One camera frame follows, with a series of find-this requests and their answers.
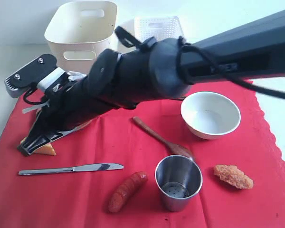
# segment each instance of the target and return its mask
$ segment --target metal cup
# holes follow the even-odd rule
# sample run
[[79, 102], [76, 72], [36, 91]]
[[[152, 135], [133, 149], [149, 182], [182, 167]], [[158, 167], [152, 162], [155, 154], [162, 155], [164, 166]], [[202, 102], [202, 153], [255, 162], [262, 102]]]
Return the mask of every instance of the metal cup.
[[181, 155], [162, 159], [155, 169], [155, 180], [161, 192], [161, 199], [170, 211], [183, 210], [203, 184], [197, 164]]

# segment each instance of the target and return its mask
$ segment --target bread slice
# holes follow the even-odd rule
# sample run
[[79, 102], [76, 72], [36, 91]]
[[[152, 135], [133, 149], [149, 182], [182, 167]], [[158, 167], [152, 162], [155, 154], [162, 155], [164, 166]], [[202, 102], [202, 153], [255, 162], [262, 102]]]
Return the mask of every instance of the bread slice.
[[40, 147], [37, 150], [35, 150], [34, 153], [53, 155], [53, 156], [56, 155], [56, 152], [55, 152], [53, 146], [50, 143]]

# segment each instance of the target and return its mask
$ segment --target perforated cup bottom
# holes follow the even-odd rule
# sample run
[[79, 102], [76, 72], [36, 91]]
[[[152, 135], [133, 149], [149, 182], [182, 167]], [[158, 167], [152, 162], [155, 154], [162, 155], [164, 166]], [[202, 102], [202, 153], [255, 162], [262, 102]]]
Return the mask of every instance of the perforated cup bottom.
[[161, 189], [169, 196], [175, 198], [186, 198], [189, 196], [188, 190], [182, 184], [177, 182], [165, 183]]

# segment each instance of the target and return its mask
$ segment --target white storage basket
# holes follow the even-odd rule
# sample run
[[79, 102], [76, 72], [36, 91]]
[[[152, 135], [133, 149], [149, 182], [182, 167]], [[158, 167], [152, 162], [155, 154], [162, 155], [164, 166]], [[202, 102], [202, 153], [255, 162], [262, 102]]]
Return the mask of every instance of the white storage basket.
[[134, 32], [135, 37], [140, 41], [145, 41], [150, 37], [156, 37], [159, 41], [184, 35], [177, 16], [163, 18], [136, 17], [134, 19]]
[[65, 71], [89, 73], [97, 56], [109, 48], [116, 15], [117, 5], [109, 1], [60, 6], [44, 34], [57, 65]]

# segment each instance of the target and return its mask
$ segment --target wooden spoon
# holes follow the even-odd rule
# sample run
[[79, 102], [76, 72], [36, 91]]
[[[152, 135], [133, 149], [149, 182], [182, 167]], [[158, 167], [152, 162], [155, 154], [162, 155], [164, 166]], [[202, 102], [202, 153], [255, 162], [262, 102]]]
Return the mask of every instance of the wooden spoon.
[[153, 136], [155, 139], [163, 143], [167, 149], [170, 151], [171, 154], [177, 154], [177, 155], [183, 155], [187, 158], [190, 158], [193, 160], [193, 155], [190, 150], [187, 148], [171, 143], [164, 138], [162, 138], [159, 134], [157, 134], [155, 131], [153, 131], [148, 125], [146, 125], [138, 116], [133, 117], [134, 122], [137, 126], [139, 126], [141, 129], [143, 129], [145, 132]]

